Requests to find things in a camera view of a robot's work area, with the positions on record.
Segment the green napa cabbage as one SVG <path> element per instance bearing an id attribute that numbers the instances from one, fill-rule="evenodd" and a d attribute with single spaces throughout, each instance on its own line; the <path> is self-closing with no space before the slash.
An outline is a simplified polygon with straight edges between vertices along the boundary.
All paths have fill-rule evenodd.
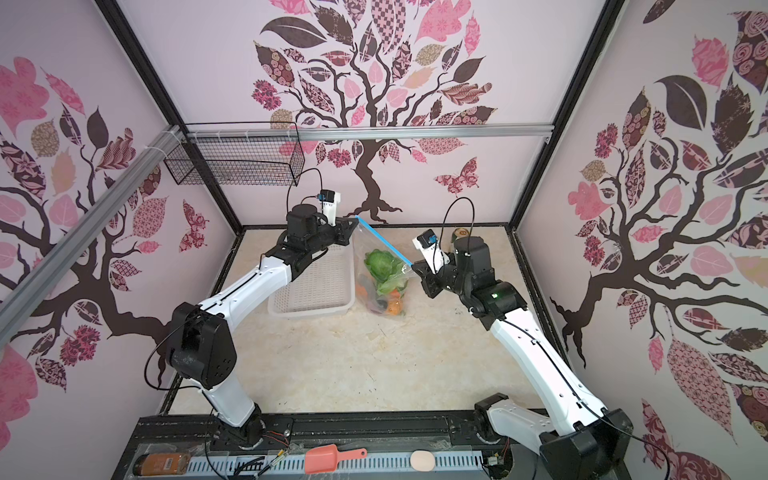
<path id="1" fill-rule="evenodd" d="M 365 255 L 364 265 L 374 280 L 378 295 L 386 296 L 406 289 L 410 267 L 397 255 L 374 249 Z"/>

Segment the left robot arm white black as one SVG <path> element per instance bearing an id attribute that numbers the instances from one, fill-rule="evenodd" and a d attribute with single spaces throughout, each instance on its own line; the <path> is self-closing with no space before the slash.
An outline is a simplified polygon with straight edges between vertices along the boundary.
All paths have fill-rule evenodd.
<path id="1" fill-rule="evenodd" d="M 198 304 L 179 304 L 166 340 L 166 363 L 202 392 L 229 441 L 246 449 L 259 445 L 265 427 L 259 406 L 235 374 L 233 334 L 256 307 L 298 279 L 331 246 L 348 246 L 359 223 L 308 204 L 293 207 L 286 220 L 276 245 L 249 273 Z"/>

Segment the clear zip top bag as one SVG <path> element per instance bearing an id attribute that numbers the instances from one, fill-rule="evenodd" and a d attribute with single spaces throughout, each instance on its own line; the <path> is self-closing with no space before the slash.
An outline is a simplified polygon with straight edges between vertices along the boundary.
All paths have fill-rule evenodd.
<path id="1" fill-rule="evenodd" d="M 357 300 L 381 316 L 405 314 L 412 263 L 360 216 L 352 235 Z"/>

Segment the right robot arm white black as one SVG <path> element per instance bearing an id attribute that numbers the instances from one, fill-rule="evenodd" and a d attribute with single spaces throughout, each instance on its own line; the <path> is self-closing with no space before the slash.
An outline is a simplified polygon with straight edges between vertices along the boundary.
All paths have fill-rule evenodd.
<path id="1" fill-rule="evenodd" d="M 625 455 L 633 425 L 609 410 L 573 373 L 545 338 L 535 315 L 509 282 L 497 279 L 480 237 L 457 239 L 451 252 L 427 230 L 413 240 L 412 264 L 425 294 L 458 296 L 468 313 L 510 353 L 543 402 L 542 414 L 504 396 L 484 407 L 491 430 L 537 454 L 553 479 L 627 479 Z"/>

